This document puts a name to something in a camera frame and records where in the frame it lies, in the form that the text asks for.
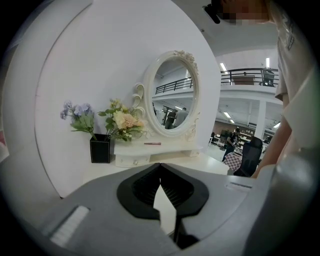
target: white column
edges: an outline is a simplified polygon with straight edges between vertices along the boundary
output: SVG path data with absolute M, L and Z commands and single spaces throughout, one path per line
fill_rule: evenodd
M 267 108 L 267 103 L 264 100 L 260 100 L 259 115 L 256 123 L 254 137 L 257 137 L 261 140 L 263 139 L 264 132 L 265 132 L 266 108 Z

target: white tabletop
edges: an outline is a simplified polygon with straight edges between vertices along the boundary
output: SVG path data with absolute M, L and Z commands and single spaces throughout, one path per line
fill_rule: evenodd
M 187 157 L 181 152 L 152 155 L 150 158 L 150 164 L 154 163 L 175 164 L 198 171 L 221 175 L 227 175 L 229 170 L 227 165 L 204 153 L 200 153 L 196 157 Z M 84 173 L 83 184 L 99 177 L 115 174 L 129 169 L 115 166 L 114 160 L 111 163 L 95 163 L 93 167 L 94 168 L 91 168 Z

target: chair backrest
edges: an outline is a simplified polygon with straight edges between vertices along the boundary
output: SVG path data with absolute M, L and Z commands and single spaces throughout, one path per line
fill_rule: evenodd
M 262 147 L 262 140 L 257 137 L 252 137 L 249 143 L 243 145 L 242 162 L 239 169 L 245 176 L 250 177 L 256 171 Z

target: checkered chair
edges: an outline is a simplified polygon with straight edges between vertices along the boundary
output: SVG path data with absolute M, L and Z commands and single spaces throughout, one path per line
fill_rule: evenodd
M 262 140 L 257 137 L 252 137 L 249 143 L 245 143 L 242 150 L 241 166 L 233 175 L 251 177 L 259 164 L 262 147 Z

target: person in gray shirt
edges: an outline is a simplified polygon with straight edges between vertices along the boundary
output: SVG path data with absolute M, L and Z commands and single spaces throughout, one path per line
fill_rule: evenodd
M 187 109 L 184 107 L 182 110 L 178 111 L 178 113 L 175 115 L 175 124 L 174 126 L 175 127 L 178 127 L 179 125 L 181 125 L 184 120 L 186 120 L 188 116 L 188 112 L 187 112 Z

